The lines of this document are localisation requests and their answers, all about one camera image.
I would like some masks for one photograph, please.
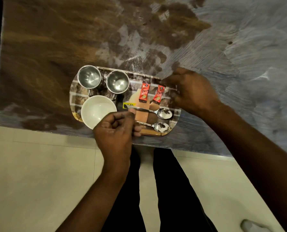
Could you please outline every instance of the floor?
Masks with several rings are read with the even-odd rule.
[[[140,209],[159,231],[152,157],[141,147]],[[219,232],[243,219],[284,231],[230,157],[173,150]],[[55,231],[98,178],[103,157],[93,139],[0,127],[0,232]]]

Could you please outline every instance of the marble table top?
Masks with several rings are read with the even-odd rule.
[[[83,65],[206,76],[221,100],[287,151],[287,0],[4,0],[0,125],[81,137],[69,87]],[[134,143],[230,156],[185,111]]]

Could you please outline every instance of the mug handle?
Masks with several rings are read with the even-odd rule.
[[[89,96],[89,97],[92,97],[93,95],[94,95],[94,90],[93,90],[93,89],[89,89],[88,96]]]
[[[117,99],[118,95],[117,94],[113,94],[112,96],[112,101],[115,101]]]

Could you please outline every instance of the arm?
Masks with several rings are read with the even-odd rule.
[[[287,231],[287,153],[221,103],[205,77],[178,68],[162,83],[178,86],[177,105],[217,133]]]
[[[101,231],[126,180],[133,129],[134,136],[140,136],[141,128],[134,127],[134,123],[134,113],[115,112],[94,128],[97,145],[104,157],[102,173],[57,232]]]

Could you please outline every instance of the steel spoon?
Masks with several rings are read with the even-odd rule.
[[[166,108],[160,108],[160,109],[157,109],[156,111],[152,111],[152,110],[149,110],[149,109],[145,109],[145,108],[141,108],[141,107],[135,107],[135,106],[130,106],[130,105],[127,105],[127,104],[124,104],[124,108],[128,108],[128,109],[134,108],[137,111],[146,111],[146,112],[150,112],[150,113],[155,113],[159,118],[161,118],[163,120],[168,120],[168,119],[170,119],[172,117],[171,110],[166,109]]]
[[[136,121],[136,122],[140,125],[150,126],[150,127],[154,128],[156,132],[159,132],[159,133],[166,133],[170,130],[170,126],[166,123],[163,123],[163,122],[156,122],[153,125],[139,122],[139,121]]]

